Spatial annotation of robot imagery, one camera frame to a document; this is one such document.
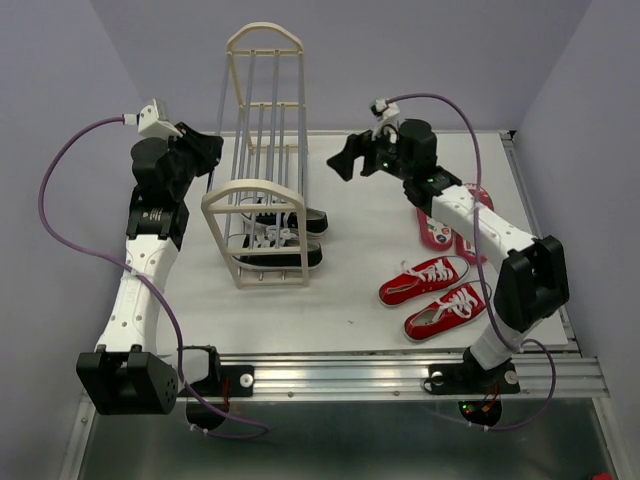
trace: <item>white shoelace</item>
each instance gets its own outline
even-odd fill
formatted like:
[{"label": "white shoelace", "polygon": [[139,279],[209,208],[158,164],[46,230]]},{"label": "white shoelace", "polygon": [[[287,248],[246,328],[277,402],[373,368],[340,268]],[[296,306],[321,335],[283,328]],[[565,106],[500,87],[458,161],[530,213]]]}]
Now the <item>white shoelace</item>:
[{"label": "white shoelace", "polygon": [[451,280],[453,278],[453,271],[450,268],[444,266],[442,260],[438,260],[433,265],[425,268],[424,270],[416,271],[411,267],[407,266],[407,262],[405,260],[402,261],[402,270],[407,275],[412,275],[414,277],[418,277],[423,282],[429,281],[438,281],[441,282],[443,280]]},{"label": "white shoelace", "polygon": [[[290,213],[284,215],[284,224],[287,225]],[[269,248],[275,246],[276,242],[283,247],[287,240],[296,238],[296,235],[288,228],[280,228],[280,238],[276,238],[278,228],[276,225],[270,225],[264,229],[264,235],[256,235],[258,248]]]},{"label": "white shoelace", "polygon": [[459,292],[455,293],[447,302],[436,301],[440,305],[440,308],[438,309],[438,314],[433,317],[434,320],[439,319],[440,313],[445,309],[455,313],[459,317],[471,318],[473,307],[478,305],[478,300],[476,300],[466,288],[462,288]]}]

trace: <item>white cable clip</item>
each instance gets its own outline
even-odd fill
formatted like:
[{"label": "white cable clip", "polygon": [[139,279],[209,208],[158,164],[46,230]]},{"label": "white cable clip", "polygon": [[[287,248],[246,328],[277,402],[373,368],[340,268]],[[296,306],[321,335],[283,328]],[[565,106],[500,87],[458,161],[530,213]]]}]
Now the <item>white cable clip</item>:
[{"label": "white cable clip", "polygon": [[138,115],[135,113],[125,113],[122,115],[123,122],[125,125],[138,126]]},{"label": "white cable clip", "polygon": [[182,132],[167,119],[164,102],[154,98],[149,105],[145,105],[138,115],[138,133],[144,138],[158,137],[168,139],[182,137]]},{"label": "white cable clip", "polygon": [[135,268],[131,268],[131,271],[127,271],[127,273],[134,278],[140,278],[140,277],[148,278],[146,273],[141,272],[140,270],[136,270]]},{"label": "white cable clip", "polygon": [[371,112],[378,120],[378,125],[372,129],[373,133],[371,134],[371,138],[373,139],[380,134],[385,126],[394,126],[400,115],[398,106],[395,103],[388,103],[386,98],[377,98],[371,104]]}]

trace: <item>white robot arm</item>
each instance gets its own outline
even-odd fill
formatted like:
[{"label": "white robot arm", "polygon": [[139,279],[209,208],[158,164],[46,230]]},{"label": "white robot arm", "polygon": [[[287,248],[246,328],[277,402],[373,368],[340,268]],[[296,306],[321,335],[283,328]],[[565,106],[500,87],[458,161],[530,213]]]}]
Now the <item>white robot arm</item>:
[{"label": "white robot arm", "polygon": [[[132,272],[122,274],[106,328],[95,350],[80,354],[76,372],[101,414],[168,413],[180,388],[177,355],[167,361],[156,355],[160,304],[139,276],[164,291],[189,219],[184,197],[195,177],[218,165],[223,140],[168,123],[157,101],[139,115],[126,115],[124,122],[137,125],[146,137],[131,149],[137,185],[129,205],[125,262]],[[186,348],[189,383],[219,373],[215,348]]]},{"label": "white robot arm", "polygon": [[[378,108],[378,119],[386,126],[385,110],[380,110],[384,105],[384,101],[376,102],[372,110],[376,114]],[[364,157],[362,176],[382,170],[400,178],[413,205],[473,243],[473,196],[460,179],[437,165],[437,138],[431,125],[410,119],[393,131],[376,128],[349,135],[342,152],[327,164],[349,181],[355,159]],[[552,236],[538,239],[484,205],[476,208],[481,251],[499,272],[493,298],[496,325],[487,327],[465,351],[462,364],[430,367],[442,374],[429,389],[436,395],[483,393],[496,382],[501,393],[517,393],[517,384],[505,382],[505,374],[515,370],[510,362],[512,346],[520,345],[543,318],[569,299],[564,252],[558,240]]]}]

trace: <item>white table surface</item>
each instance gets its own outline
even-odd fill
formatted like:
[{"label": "white table surface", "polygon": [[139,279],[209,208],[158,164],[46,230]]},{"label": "white table surface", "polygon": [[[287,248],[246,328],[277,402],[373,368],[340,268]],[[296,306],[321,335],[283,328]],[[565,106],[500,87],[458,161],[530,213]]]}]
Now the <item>white table surface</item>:
[{"label": "white table surface", "polygon": [[[425,342],[408,340],[405,319],[433,301],[422,296],[388,309],[377,292],[411,265],[454,253],[428,250],[419,240],[415,209],[404,197],[402,184],[382,172],[369,178],[356,174],[345,183],[326,166],[342,149],[346,136],[309,137],[309,206],[327,212],[329,231],[322,238],[324,260],[312,272],[307,288],[238,290],[200,210],[206,179],[196,179],[187,195],[191,216],[182,251],[166,286],[166,296],[180,322],[186,345],[215,345],[223,354],[365,352],[393,350],[462,350],[482,333],[489,320],[475,321]],[[496,212],[522,229],[529,229],[525,210],[497,133],[478,135],[483,186]],[[475,180],[475,163],[467,134],[438,136],[439,164],[463,182]],[[216,185],[230,178],[233,141],[227,138],[216,170]],[[497,273],[485,264],[495,287]],[[476,268],[467,280],[477,279]],[[544,320],[531,334],[548,346],[567,338],[560,316]],[[166,315],[158,324],[158,352],[175,350],[175,333]]]}]

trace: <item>sneaker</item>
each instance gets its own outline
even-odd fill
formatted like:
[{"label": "sneaker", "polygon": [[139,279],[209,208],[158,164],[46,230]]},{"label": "sneaker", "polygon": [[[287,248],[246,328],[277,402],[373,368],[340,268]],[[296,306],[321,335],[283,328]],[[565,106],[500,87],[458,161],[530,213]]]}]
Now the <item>sneaker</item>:
[{"label": "sneaker", "polygon": [[[276,245],[276,227],[267,227],[265,235],[256,235],[253,243],[254,249],[275,247]],[[250,235],[244,235],[242,246],[248,248],[251,243]],[[280,230],[280,239],[278,240],[281,247],[299,247],[299,237],[292,233],[288,228]],[[298,253],[282,253],[279,255],[241,255],[233,257],[234,262],[247,270],[256,270],[260,272],[271,271],[295,271],[302,269],[302,258]],[[322,249],[317,242],[307,241],[307,262],[309,270],[313,270],[320,262],[322,262]]]},{"label": "sneaker", "polygon": [[413,340],[426,340],[469,323],[485,309],[480,282],[463,283],[407,318],[404,331]]},{"label": "sneaker", "polygon": [[[471,195],[474,195],[476,192],[476,184],[475,183],[465,183],[465,187],[471,192]],[[487,206],[489,209],[493,210],[493,200],[489,196],[489,192],[487,192],[484,188],[480,187],[480,193],[478,195],[478,200],[483,205]],[[462,258],[467,260],[471,265],[475,265],[478,263],[476,261],[476,249],[473,248],[471,242],[468,242],[460,235],[456,233],[456,254],[460,255]],[[482,256],[482,263],[487,261],[487,257]]]},{"label": "sneaker", "polygon": [[380,301],[387,307],[395,307],[418,295],[451,288],[470,268],[469,262],[456,256],[433,258],[413,268],[408,268],[406,263],[402,262],[402,275],[380,287]]},{"label": "sneaker", "polygon": [[[252,200],[251,197],[244,198],[242,201]],[[260,197],[257,203],[263,203],[264,197]],[[267,228],[276,226],[276,213],[260,213],[256,215],[256,227]],[[243,214],[242,220],[251,224],[251,215]],[[288,215],[280,214],[280,227],[288,228],[292,232],[298,233],[298,215],[295,212]],[[327,220],[327,214],[322,210],[316,210],[315,208],[307,208],[307,236],[308,237],[321,237],[329,228],[329,222]]]},{"label": "sneaker", "polygon": [[420,240],[425,247],[442,252],[453,245],[453,232],[444,223],[434,220],[419,208],[418,225],[420,226]]}]

